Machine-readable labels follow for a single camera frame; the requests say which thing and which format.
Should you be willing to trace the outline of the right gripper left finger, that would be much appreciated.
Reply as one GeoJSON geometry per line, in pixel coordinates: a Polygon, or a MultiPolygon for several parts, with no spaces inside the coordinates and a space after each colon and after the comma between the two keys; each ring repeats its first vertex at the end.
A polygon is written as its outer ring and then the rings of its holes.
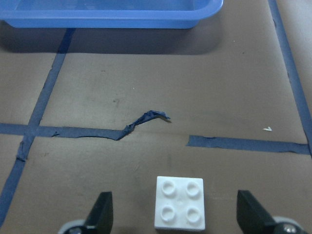
{"type": "Polygon", "coordinates": [[[112,192],[101,192],[85,220],[86,233],[110,234],[113,220],[112,192]]]}

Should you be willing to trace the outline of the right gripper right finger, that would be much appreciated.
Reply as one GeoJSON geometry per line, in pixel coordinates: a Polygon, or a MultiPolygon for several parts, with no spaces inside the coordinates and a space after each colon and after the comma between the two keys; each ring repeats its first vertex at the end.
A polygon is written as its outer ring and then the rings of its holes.
{"type": "Polygon", "coordinates": [[[248,190],[238,190],[236,220],[244,234],[272,234],[277,223],[248,190]]]}

